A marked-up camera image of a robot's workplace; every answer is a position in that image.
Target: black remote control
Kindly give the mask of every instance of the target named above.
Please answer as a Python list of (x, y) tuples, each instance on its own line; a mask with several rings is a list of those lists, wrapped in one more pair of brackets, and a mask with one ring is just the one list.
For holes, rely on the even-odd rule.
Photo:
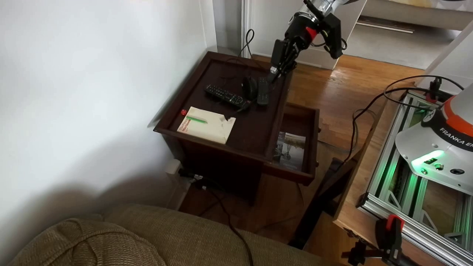
[(269, 103), (269, 82), (264, 77), (258, 79), (258, 105), (265, 106)]
[(217, 98), (219, 98), (219, 99), (221, 99), (225, 102), (228, 102), (229, 104), (235, 105), (240, 109), (245, 109), (248, 106), (250, 106), (250, 104), (251, 104), (251, 101), (247, 101), (247, 100), (243, 99), (243, 97), (235, 95), (235, 94), (233, 94), (229, 91), (226, 91), (224, 89), (221, 89), (221, 88), (219, 88), (215, 85), (207, 85), (207, 87), (205, 87), (204, 90), (205, 90), (205, 92), (207, 92), (207, 93), (209, 93), (213, 96), (216, 96)]

